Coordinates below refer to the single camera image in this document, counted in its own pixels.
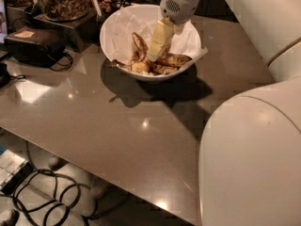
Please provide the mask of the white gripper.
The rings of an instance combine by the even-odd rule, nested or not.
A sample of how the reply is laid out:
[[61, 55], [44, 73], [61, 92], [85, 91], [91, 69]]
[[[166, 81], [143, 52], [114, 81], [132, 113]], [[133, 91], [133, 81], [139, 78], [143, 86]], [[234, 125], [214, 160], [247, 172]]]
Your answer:
[[156, 61], [174, 35], [174, 24], [184, 24], [194, 15], [199, 0], [161, 0], [163, 19], [154, 27], [147, 57]]

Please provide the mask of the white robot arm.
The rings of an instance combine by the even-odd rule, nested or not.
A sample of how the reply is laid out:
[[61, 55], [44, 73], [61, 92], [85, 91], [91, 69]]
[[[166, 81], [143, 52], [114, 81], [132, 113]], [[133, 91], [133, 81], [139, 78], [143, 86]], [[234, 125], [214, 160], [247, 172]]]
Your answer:
[[208, 119], [196, 226], [301, 226], [301, 0], [225, 0], [274, 81]]

